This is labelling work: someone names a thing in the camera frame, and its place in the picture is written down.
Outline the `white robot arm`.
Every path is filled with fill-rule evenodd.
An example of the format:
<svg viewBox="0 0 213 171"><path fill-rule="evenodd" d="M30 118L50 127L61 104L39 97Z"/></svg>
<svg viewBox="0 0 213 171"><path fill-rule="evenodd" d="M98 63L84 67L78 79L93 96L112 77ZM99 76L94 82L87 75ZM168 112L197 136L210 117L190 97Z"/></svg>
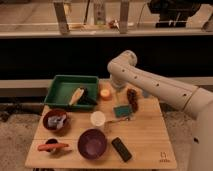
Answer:
<svg viewBox="0 0 213 171"><path fill-rule="evenodd" d="M125 50L107 70L113 88L130 83L196 120L187 171L213 171L213 92L136 68L137 56Z"/></svg>

